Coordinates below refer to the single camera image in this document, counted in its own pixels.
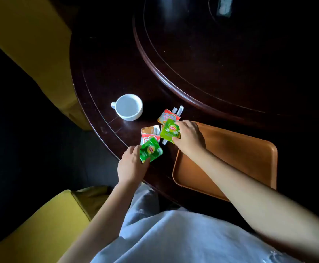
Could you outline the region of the person's left hand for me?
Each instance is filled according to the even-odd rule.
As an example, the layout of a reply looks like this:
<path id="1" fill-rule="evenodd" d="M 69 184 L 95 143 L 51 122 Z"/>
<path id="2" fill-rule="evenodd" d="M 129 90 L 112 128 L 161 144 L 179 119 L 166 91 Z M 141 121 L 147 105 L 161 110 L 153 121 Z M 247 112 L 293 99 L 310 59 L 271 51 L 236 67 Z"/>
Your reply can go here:
<path id="1" fill-rule="evenodd" d="M 123 153 L 117 167 L 118 184 L 138 185 L 143 180 L 145 174 L 141 173 L 140 148 L 141 145 L 130 146 Z"/>

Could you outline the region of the person's right hand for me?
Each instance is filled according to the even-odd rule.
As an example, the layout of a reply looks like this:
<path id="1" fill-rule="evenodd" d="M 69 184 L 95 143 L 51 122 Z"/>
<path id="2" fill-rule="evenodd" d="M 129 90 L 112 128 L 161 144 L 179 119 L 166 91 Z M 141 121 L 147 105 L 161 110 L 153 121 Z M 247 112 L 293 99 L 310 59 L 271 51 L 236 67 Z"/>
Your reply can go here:
<path id="1" fill-rule="evenodd" d="M 189 120 L 176 121 L 181 133 L 181 147 L 178 147 L 190 159 L 195 159 L 206 150 L 205 139 L 197 124 Z"/>

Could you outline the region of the green tea bag packet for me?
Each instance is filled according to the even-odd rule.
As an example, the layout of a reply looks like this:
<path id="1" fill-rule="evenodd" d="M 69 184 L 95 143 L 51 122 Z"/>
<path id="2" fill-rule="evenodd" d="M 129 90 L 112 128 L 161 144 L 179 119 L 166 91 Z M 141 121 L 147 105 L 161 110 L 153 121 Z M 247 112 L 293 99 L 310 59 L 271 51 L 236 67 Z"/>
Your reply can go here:
<path id="1" fill-rule="evenodd" d="M 160 137 L 166 141 L 174 143 L 172 138 L 181 138 L 180 128 L 173 119 L 167 119 L 160 132 Z"/>
<path id="2" fill-rule="evenodd" d="M 149 138 L 140 148 L 140 160 L 142 163 L 144 163 L 146 159 L 150 159 L 151 162 L 162 154 L 163 150 L 155 137 Z"/>

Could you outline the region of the person's right forearm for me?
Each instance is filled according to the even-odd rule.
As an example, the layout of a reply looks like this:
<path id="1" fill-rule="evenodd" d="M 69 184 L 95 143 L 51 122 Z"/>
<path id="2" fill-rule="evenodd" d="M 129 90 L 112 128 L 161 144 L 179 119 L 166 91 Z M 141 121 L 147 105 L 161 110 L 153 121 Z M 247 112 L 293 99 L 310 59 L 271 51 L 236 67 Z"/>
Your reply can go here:
<path id="1" fill-rule="evenodd" d="M 203 147 L 181 149 L 259 235 L 319 262 L 319 217 L 292 199 L 225 163 Z"/>

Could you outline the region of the person's left forearm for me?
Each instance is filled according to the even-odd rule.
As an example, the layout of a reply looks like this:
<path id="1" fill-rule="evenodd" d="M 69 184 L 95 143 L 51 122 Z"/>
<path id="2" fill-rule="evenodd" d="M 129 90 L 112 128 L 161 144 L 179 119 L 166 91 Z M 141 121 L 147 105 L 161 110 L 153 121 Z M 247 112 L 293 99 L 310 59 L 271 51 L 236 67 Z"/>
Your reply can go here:
<path id="1" fill-rule="evenodd" d="M 141 181 L 119 182 L 87 228 L 57 263 L 90 263 L 119 237 L 125 215 Z"/>

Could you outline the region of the red orange drink packet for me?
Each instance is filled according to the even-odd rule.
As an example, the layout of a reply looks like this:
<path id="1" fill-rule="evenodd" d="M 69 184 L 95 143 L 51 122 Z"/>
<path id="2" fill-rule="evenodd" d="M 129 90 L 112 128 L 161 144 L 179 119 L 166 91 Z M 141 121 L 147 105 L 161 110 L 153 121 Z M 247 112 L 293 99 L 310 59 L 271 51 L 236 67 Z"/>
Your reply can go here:
<path id="1" fill-rule="evenodd" d="M 168 119 L 171 119 L 173 121 L 177 121 L 180 119 L 180 116 L 178 116 L 177 114 L 175 114 L 174 112 L 171 112 L 168 109 L 165 109 L 161 116 L 157 119 L 157 121 L 162 124 L 165 125 L 168 121 Z"/>
<path id="2" fill-rule="evenodd" d="M 158 143 L 160 143 L 160 135 L 155 135 L 155 134 L 148 134 L 148 133 L 141 133 L 141 141 L 140 141 L 140 145 L 145 144 L 146 142 L 148 142 L 151 138 L 155 138 L 157 140 Z"/>

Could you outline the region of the orange brown serving tray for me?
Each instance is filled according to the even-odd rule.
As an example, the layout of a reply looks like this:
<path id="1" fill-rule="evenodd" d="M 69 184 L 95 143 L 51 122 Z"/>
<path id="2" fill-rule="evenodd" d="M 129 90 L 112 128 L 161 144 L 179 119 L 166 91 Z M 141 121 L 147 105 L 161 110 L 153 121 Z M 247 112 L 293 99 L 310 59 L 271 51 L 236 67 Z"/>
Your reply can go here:
<path id="1" fill-rule="evenodd" d="M 199 122 L 197 125 L 203 134 L 207 150 L 276 190 L 278 152 L 273 143 Z M 172 177 L 179 186 L 229 202 L 209 176 L 180 150 Z"/>

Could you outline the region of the white ceramic cup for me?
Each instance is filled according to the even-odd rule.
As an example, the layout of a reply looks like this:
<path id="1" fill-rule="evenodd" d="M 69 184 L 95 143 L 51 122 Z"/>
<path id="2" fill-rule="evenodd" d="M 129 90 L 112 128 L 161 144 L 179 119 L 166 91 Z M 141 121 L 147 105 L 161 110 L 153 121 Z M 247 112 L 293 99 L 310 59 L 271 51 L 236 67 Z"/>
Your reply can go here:
<path id="1" fill-rule="evenodd" d="M 125 121 L 135 121 L 143 114 L 143 102 L 135 94 L 125 94 L 110 104 L 118 116 Z"/>

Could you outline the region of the person's light grey garment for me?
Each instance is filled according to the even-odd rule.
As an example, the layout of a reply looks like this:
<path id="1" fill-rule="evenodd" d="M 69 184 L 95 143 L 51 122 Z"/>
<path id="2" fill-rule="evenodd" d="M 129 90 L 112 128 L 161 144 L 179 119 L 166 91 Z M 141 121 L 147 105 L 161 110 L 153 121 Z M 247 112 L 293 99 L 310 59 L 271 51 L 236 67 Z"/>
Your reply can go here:
<path id="1" fill-rule="evenodd" d="M 90 263 L 302 263 L 227 221 L 179 208 L 159 211 L 142 184 L 119 237 Z"/>

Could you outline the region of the dark wooden turntable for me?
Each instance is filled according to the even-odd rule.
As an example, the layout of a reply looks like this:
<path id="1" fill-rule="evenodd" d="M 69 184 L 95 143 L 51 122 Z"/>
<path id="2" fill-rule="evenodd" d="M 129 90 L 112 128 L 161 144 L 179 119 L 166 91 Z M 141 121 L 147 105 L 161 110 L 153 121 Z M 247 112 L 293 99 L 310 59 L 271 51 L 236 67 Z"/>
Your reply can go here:
<path id="1" fill-rule="evenodd" d="M 319 128 L 319 0 L 137 0 L 140 54 L 206 113 Z"/>

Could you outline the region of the yellow upholstered chair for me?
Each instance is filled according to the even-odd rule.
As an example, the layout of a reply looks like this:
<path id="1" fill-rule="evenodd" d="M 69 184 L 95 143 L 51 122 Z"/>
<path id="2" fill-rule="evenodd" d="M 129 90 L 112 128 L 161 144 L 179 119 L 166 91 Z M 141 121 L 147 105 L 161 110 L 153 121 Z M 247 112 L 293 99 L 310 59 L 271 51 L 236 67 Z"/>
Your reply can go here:
<path id="1" fill-rule="evenodd" d="M 0 263 L 57 263 L 109 194 L 107 186 L 59 193 L 0 241 Z"/>
<path id="2" fill-rule="evenodd" d="M 0 49 L 61 113 L 83 130 L 91 130 L 72 81 L 71 33 L 50 0 L 0 0 Z"/>

